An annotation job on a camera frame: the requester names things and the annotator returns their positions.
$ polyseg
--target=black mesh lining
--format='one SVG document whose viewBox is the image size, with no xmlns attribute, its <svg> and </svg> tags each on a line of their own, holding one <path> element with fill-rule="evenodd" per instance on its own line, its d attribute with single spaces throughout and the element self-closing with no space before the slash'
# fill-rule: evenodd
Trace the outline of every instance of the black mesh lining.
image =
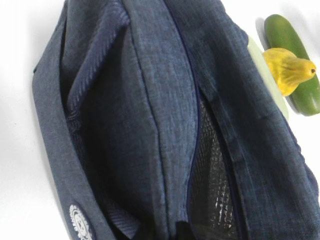
<svg viewBox="0 0 320 240">
<path fill-rule="evenodd" d="M 203 98 L 199 106 L 200 138 L 191 174 L 191 221 L 193 225 L 212 229 L 218 234 L 217 239 L 237 239 L 230 189 L 212 115 Z"/>
</svg>

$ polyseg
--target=insulated lunch bag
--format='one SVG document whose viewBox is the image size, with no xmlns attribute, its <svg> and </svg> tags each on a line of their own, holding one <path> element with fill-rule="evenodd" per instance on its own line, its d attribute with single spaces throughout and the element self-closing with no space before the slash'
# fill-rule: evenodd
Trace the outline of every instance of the insulated lunch bag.
<svg viewBox="0 0 320 240">
<path fill-rule="evenodd" d="M 219 0 L 67 0 L 33 95 L 73 240 L 319 240 L 316 179 Z"/>
</svg>

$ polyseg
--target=blue denim bag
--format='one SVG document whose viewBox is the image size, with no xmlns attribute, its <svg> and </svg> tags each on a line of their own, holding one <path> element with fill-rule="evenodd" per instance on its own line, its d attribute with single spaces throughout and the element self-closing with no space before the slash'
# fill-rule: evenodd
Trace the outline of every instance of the blue denim bag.
<svg viewBox="0 0 320 240">
<path fill-rule="evenodd" d="M 72 239 L 320 239 L 247 45 L 219 0 L 65 2 L 33 94 Z"/>
</svg>

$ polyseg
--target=zipper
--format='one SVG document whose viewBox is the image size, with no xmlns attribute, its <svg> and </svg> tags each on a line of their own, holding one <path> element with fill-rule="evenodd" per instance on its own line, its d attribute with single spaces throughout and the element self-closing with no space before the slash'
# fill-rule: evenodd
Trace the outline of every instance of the zipper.
<svg viewBox="0 0 320 240">
<path fill-rule="evenodd" d="M 187 217 L 188 217 L 188 222 L 190 224 L 190 228 L 193 232 L 194 238 L 198 240 L 199 238 L 197 237 L 197 231 L 193 227 L 192 219 L 191 219 L 191 189 L 193 185 L 193 173 L 194 173 L 194 168 L 197 162 L 197 155 L 199 151 L 199 142 L 201 139 L 201 123 L 202 123 L 202 116 L 201 116 L 201 111 L 200 111 L 200 98 L 202 97 L 204 101 L 208 100 L 201 94 L 201 90 L 199 88 L 198 82 L 194 80 L 195 82 L 195 87 L 196 87 L 196 100 L 197 100 L 197 111 L 198 111 L 198 129 L 197 129 L 197 137 L 196 137 L 196 143 L 195 143 L 195 151 L 191 163 L 191 169 L 190 169 L 190 177 L 188 181 L 188 186 L 187 186 Z M 228 186 L 229 186 L 229 191 L 230 191 L 230 196 L 232 200 L 232 208 L 233 208 L 233 215 L 234 215 L 234 223 L 236 226 L 236 232 L 237 232 L 237 239 L 238 240 L 247 240 L 248 238 L 248 232 L 246 228 L 246 221 L 243 215 L 243 210 L 241 206 L 241 199 L 239 195 L 239 191 L 237 188 L 237 181 L 236 181 L 236 176 L 234 174 L 234 169 L 231 161 L 231 156 L 229 155 L 227 143 L 225 142 L 223 138 L 222 131 L 219 127 L 217 118 L 214 114 L 213 107 L 209 103 L 209 114 L 213 122 L 213 127 L 216 131 L 218 141 L 219 141 L 219 146 L 220 150 L 222 153 L 222 158 L 224 162 L 224 168 L 226 172 L 226 177 L 228 181 Z"/>
</svg>

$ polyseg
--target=fabric seam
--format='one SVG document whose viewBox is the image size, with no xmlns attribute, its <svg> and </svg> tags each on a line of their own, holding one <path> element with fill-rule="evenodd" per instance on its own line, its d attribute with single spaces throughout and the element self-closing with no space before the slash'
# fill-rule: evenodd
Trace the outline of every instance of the fabric seam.
<svg viewBox="0 0 320 240">
<path fill-rule="evenodd" d="M 151 116 L 152 116 L 152 119 L 153 119 L 153 122 L 154 122 L 154 126 L 156 128 L 156 133 L 157 133 L 157 141 L 158 141 L 158 153 L 159 153 L 159 160 L 160 160 L 160 163 L 161 163 L 161 173 L 162 173 L 162 178 L 163 178 L 163 189 L 164 189 L 164 205 L 165 205 L 165 221 L 166 221 L 166 228 L 167 228 L 167 232 L 169 233 L 170 232 L 170 228 L 169 228 L 169 216 L 168 216 L 168 209 L 169 209 L 169 206 L 168 206 L 168 196 L 167 196 L 167 186 L 166 186 L 166 178 L 165 178 L 165 170 L 164 170 L 164 163 L 163 163 L 163 156 L 162 156 L 162 152 L 161 152 L 161 145 L 160 145 L 160 142 L 161 142 L 161 138 L 160 138 L 160 128 L 159 128 L 159 125 L 156 121 L 156 116 L 155 116 L 155 113 L 154 113 L 154 110 L 152 108 L 152 105 L 151 105 L 151 102 L 150 102 L 150 98 L 149 98 L 149 92 L 148 92 L 148 89 L 147 89 L 147 85 L 146 85 L 146 81 L 145 81 L 145 75 L 144 75 L 144 71 L 141 67 L 141 62 L 138 58 L 138 51 L 137 51 L 137 47 L 136 47 L 136 44 L 135 44 L 135 40 L 134 40 L 134 36 L 132 34 L 132 26 L 129 25 L 128 26 L 130 28 L 130 35 L 131 35 L 131 41 L 132 41 L 132 46 L 133 46 L 133 49 L 134 49 L 134 53 L 135 53 L 135 57 L 136 57 L 136 60 L 137 60 L 137 64 L 138 64 L 138 67 L 139 67 L 139 70 L 140 70 L 140 73 L 141 73 L 141 80 L 143 82 L 143 87 L 144 87 L 144 92 L 145 92 L 145 96 L 146 96 L 146 100 L 147 100 L 147 105 L 150 109 L 150 113 L 151 113 Z"/>
</svg>

